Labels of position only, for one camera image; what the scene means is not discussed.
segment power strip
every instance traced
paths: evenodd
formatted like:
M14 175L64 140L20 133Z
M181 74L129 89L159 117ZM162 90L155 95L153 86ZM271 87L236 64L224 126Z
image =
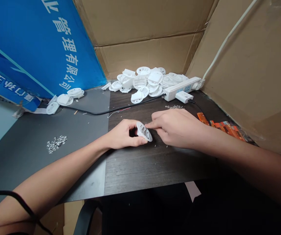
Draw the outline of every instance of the power strip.
M199 82L200 80L201 80L201 78L193 77L191 79L178 83L177 85L164 89L164 93L166 94L164 99L166 101L171 101L171 100L175 99L175 95L178 92L185 91L186 93L189 93L189 92L193 91L193 89L192 89L193 85L195 83Z

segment gray desk mat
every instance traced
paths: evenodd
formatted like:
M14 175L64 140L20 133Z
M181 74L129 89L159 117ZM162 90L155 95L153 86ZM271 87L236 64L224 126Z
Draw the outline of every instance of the gray desk mat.
M91 112L109 110L110 92L99 87L71 105ZM0 140L0 190L13 190L50 163L91 143L108 132L108 114L93 116L60 107L54 115L25 113ZM48 153L46 144L55 136L68 140ZM105 155L78 180L61 202L104 195Z

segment small metal part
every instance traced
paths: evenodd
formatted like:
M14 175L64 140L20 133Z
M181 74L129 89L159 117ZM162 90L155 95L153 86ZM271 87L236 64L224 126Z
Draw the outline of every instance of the small metal part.
M179 105L174 105L173 107L170 107L170 106L167 105L166 108L168 108L168 109L176 109L176 108L185 109L184 106L179 106Z
M49 154L52 154L53 151L56 151L57 149L59 149L59 147L61 147L61 145L65 144L65 141L67 141L68 137L65 135L60 135L60 137L54 137L53 141L48 141L47 142L47 149Z

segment black cable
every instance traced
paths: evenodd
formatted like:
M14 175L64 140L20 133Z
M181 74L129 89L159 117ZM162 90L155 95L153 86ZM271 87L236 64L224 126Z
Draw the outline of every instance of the black cable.
M89 112L89 111L85 111L85 110L81 110L81 109L73 108L73 107L69 107L69 106L64 106L63 108L73 109L73 110L77 110L77 111L80 111L80 112L83 112L83 113L88 113L88 114L91 114L91 115L102 115L102 114L107 114L107 113L110 113L110 112L113 112L113 111L121 110L121 109L124 109L124 108L131 108L131 107L136 106L136 105L144 104L144 103L155 100L155 99L160 98L160 97L165 96L165 95L166 94L162 94L162 95L159 95L157 97L154 97L152 99L146 100L146 101L141 102L141 103L127 105L127 106L124 106L124 107L119 107L119 108L111 109L109 111L105 111L105 112L101 112L101 113L92 113L92 112Z
M211 126L211 122L209 121L209 119L206 117L206 115L205 115L205 112L204 111L202 111L202 109L200 108L200 106L198 105L198 104L196 104L196 102L195 101L193 101L193 100L188 100L190 103L192 103L192 104L194 104L194 105L196 105L200 110L201 110L201 112L203 113L203 115L205 116L205 118L206 118L206 120L208 121L208 123L209 123L209 126Z
M40 222L38 217L34 214L32 209L26 204L26 202L20 195L18 195L17 193L15 193L13 191L0 190L0 196L11 196L11 197L15 198L20 203L20 205L24 208L24 210L30 215L32 220L34 222L36 222L39 225L39 227L42 228L42 230L44 230L45 232L47 232L50 235L53 235L53 233Z

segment white plastic part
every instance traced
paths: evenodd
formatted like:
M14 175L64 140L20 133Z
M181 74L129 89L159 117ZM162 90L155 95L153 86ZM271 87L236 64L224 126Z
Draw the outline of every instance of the white plastic part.
M133 85L133 78L126 77L122 79L122 87L124 88L130 88Z
M156 91L154 91L154 92L152 92L152 93L149 93L149 96L150 96L150 97L157 97L157 96L163 94L162 85L159 85L158 87L159 87L159 88L158 88Z
M163 76L163 79L162 79L162 82L161 82L161 85L163 87L171 87L171 86L176 85L176 84L177 84L177 82L171 80L168 74Z
M121 82L124 77L125 77L125 75L119 74L119 75L117 76L117 79Z
M130 77L130 78L136 77L135 71L128 70L128 69L125 69L125 70L122 72L122 74L125 75L126 77Z
M122 83L120 81L115 81L114 83L112 83L112 85L109 87L110 91L114 91L117 92L118 90L120 90L122 88Z
M68 94L73 98L81 98L84 96L84 91L81 88L73 88L68 91Z
M84 90L82 90L82 92L81 92L81 94L80 95L78 95L78 96L74 96L73 98L82 98L83 96L84 96Z
M74 100L73 97L71 97L70 95L62 94L59 95L56 101L59 105L68 106L73 103L73 100Z
M182 80L183 80L183 81L186 81L186 80L188 80L188 79L189 79L188 77L186 77L186 76L185 76L185 75L183 75L183 74L182 74L182 75L179 75L179 76L181 76L181 77L182 77Z
M141 122L136 123L137 135L144 137L147 141L152 142L152 135L149 130Z
M152 86L152 85L150 85L150 84L147 84L147 87L148 87L148 89L149 89L149 93L153 93L153 92L155 92L155 91L159 88L159 85L157 85L157 86Z
M179 101L182 101L183 103L188 103L188 100L192 100L194 97L185 91L180 91L175 94L175 98Z
M130 87L130 88L124 88L124 87L122 87L122 88L120 89L120 92L122 92L122 93L129 93L129 92L131 91L131 89L132 89L132 87Z
M132 94L131 102L132 103L140 103L144 99L144 94L141 92L136 92Z
M158 69L160 69L160 72L161 72L163 75L165 75L165 74L166 74L166 71L165 71L165 69L164 69L164 68L160 67L160 68L158 68Z
M51 104L48 104L46 108L47 114L55 114L55 112L58 110L59 104L57 102L52 102Z
M141 87L141 88L138 90L138 92L143 93L143 95L144 95L143 99L144 99L144 98L146 98L147 95L149 94L149 88L146 87L146 86L143 86L143 87Z
M52 99L49 101L48 105L50 105L53 102L56 102L57 98L58 97L56 95L54 95L54 97L52 97Z
M163 79L163 75L160 71L153 71L148 77L148 83L152 86L157 86Z
M148 67L140 67L136 70L136 72L138 75L146 76L149 75L149 73L151 73L151 69Z
M151 69L151 72L161 72L161 70L158 69L157 67L154 67L153 69Z
M81 92L82 92L82 89L81 89L81 88L73 88L73 89L71 89L71 90L68 91L68 94L69 94L70 96L74 97L74 96L80 95Z
M172 80L172 81L175 81L177 83L180 83L183 81L182 77L181 76L178 76L176 73L169 73L169 78Z
M108 83L107 85L105 85L104 87L101 88L101 90L106 90L107 88L109 88L111 86L111 83Z
M133 80L133 86L137 90L146 85L147 85L147 78L144 76L137 75Z

